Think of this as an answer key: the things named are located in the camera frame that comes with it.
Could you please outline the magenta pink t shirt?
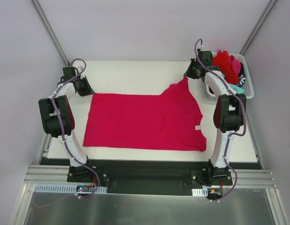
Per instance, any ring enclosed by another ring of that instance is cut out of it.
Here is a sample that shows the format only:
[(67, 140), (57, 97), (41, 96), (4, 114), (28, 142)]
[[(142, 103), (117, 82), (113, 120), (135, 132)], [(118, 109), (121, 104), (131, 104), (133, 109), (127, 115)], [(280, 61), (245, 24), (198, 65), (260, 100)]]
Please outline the magenta pink t shirt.
[(97, 93), (83, 146), (203, 152), (202, 118), (186, 77), (160, 95)]

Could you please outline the white plastic laundry basket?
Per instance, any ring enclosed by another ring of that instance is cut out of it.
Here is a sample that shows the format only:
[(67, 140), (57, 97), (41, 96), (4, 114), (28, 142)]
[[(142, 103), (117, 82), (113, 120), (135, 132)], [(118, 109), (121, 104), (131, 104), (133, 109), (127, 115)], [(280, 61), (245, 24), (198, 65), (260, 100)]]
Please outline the white plastic laundry basket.
[[(242, 85), (242, 89), (245, 90), (245, 95), (247, 99), (252, 99), (254, 97), (254, 90), (253, 90), (253, 84), (250, 77), (249, 69), (245, 60), (245, 57), (241, 54), (237, 53), (229, 53), (229, 55), (233, 55), (235, 59), (239, 60), (244, 67), (244, 74), (245, 74), (245, 83)], [(206, 92), (207, 92), (207, 98), (209, 101), (216, 101), (216, 96), (214, 93), (211, 92), (209, 86), (206, 84)]]

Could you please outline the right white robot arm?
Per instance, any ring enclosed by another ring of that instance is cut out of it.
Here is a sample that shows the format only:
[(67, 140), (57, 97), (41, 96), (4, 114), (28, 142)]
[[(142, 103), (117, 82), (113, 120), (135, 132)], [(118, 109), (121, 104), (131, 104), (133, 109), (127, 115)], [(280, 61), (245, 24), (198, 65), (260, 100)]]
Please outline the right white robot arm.
[(212, 65), (212, 52), (195, 49), (196, 58), (185, 72), (185, 76), (201, 79), (211, 88), (217, 97), (213, 115), (217, 129), (213, 154), (208, 160), (205, 171), (196, 175), (196, 181), (205, 186), (212, 186), (224, 180), (229, 174), (229, 155), (235, 136), (244, 136), (246, 132), (245, 94), (238, 94), (225, 81), (222, 72)]

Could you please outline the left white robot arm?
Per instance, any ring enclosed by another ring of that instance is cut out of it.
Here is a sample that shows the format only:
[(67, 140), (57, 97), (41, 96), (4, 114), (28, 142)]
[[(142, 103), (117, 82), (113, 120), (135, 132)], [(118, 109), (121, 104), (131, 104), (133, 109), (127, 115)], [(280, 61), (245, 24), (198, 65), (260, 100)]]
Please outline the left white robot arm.
[(38, 101), (42, 126), (46, 134), (58, 140), (69, 162), (69, 173), (83, 182), (90, 182), (94, 171), (87, 154), (82, 150), (74, 133), (75, 120), (69, 100), (75, 94), (81, 97), (95, 94), (86, 77), (73, 66), (63, 68), (63, 76), (54, 93)]

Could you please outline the red t shirt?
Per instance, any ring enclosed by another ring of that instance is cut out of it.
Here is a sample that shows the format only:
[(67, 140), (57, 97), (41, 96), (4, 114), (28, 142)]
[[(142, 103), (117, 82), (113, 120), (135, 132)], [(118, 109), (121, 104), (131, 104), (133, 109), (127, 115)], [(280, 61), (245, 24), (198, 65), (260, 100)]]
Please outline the red t shirt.
[(227, 83), (237, 85), (238, 75), (234, 74), (229, 62), (229, 53), (227, 51), (218, 50), (216, 56), (213, 57), (212, 65), (217, 66), (223, 73)]

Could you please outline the black white patterned garment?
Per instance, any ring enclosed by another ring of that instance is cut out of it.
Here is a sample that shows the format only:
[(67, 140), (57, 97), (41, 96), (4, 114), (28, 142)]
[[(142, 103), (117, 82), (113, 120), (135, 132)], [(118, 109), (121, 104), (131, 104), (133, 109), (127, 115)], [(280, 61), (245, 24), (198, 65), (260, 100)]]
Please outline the black white patterned garment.
[(245, 74), (244, 73), (240, 73), (239, 75), (238, 75), (238, 83), (237, 83), (237, 86), (238, 87), (242, 87), (244, 84), (245, 84), (245, 82), (246, 82), (246, 76), (245, 76)]

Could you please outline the teal t shirt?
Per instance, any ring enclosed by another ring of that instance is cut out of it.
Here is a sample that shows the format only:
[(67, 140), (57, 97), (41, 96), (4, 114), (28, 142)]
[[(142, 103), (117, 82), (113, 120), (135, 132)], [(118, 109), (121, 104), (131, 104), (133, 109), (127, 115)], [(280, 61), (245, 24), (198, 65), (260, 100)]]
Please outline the teal t shirt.
[(238, 94), (245, 94), (245, 90), (242, 89), (241, 87), (238, 87), (236, 85), (233, 84), (229, 84), (229, 86)]

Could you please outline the right aluminium frame post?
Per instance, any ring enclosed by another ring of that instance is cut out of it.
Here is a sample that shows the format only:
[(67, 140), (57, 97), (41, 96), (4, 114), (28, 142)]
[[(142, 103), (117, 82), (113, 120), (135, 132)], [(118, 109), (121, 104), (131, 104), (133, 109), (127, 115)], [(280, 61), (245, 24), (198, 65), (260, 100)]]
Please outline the right aluminium frame post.
[(248, 38), (246, 39), (244, 45), (242, 46), (239, 54), (244, 55), (247, 52), (247, 50), (249, 49), (249, 47), (251, 46), (251, 44), (257, 37), (258, 33), (260, 32), (261, 28), (265, 24), (267, 18), (269, 17), (269, 15), (271, 14), (271, 12), (273, 11), (273, 9), (275, 8), (278, 2), (279, 0), (268, 1), (267, 5), (265, 6), (264, 10), (259, 16), (256, 24), (254, 25), (252, 31), (250, 32)]

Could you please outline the aluminium frame post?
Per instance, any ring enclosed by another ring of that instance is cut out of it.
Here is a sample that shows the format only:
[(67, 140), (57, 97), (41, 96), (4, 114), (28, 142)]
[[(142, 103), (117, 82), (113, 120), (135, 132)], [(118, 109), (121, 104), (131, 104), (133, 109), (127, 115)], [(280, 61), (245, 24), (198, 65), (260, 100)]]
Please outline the aluminium frame post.
[(36, 14), (38, 15), (49, 39), (51, 40), (56, 52), (58, 53), (59, 57), (61, 58), (62, 62), (64, 63), (64, 65), (69, 66), (70, 65), (70, 61), (68, 59), (68, 57), (66, 56), (60, 41), (58, 40), (53, 27), (50, 24), (50, 21), (43, 9), (43, 7), (40, 4), (40, 1), (38, 0), (30, 0), (30, 3), (32, 4)]
[(271, 14), (271, 12), (273, 11), (273, 9), (275, 8), (278, 2), (279, 0), (268, 1), (267, 5), (265, 6), (264, 10), (259, 16), (256, 24), (254, 25), (252, 31), (250, 32), (248, 38), (246, 39), (244, 45), (242, 46), (239, 54), (244, 55), (247, 52), (247, 50), (249, 49), (249, 47), (251, 46), (251, 44), (257, 37), (258, 33), (260, 32), (261, 28), (265, 24), (267, 18), (269, 17), (269, 15)]

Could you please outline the left aluminium frame post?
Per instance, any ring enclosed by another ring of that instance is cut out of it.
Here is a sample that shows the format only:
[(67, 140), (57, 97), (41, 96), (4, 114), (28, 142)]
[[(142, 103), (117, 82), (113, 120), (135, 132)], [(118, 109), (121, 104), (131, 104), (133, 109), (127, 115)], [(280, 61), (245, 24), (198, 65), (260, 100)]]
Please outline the left aluminium frame post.
[(56, 52), (58, 53), (59, 57), (61, 58), (62, 62), (64, 63), (64, 65), (69, 66), (70, 65), (70, 61), (68, 59), (68, 57), (66, 56), (60, 41), (58, 40), (53, 27), (50, 24), (50, 21), (43, 9), (43, 7), (40, 4), (40, 1), (38, 0), (30, 0), (30, 3), (32, 4), (36, 14), (38, 15), (49, 39), (51, 40)]

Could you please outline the aluminium front rail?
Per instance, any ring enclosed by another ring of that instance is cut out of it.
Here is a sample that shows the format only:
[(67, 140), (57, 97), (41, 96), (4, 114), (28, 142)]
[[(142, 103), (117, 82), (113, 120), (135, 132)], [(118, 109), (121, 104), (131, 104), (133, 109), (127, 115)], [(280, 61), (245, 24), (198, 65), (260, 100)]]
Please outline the aluminium front rail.
[[(88, 181), (67, 181), (68, 166), (62, 165), (31, 165), (25, 176), (25, 183), (45, 184), (90, 184)], [(278, 188), (277, 179), (271, 170), (235, 169), (231, 172), (231, 181), (236, 181), (237, 188)]]

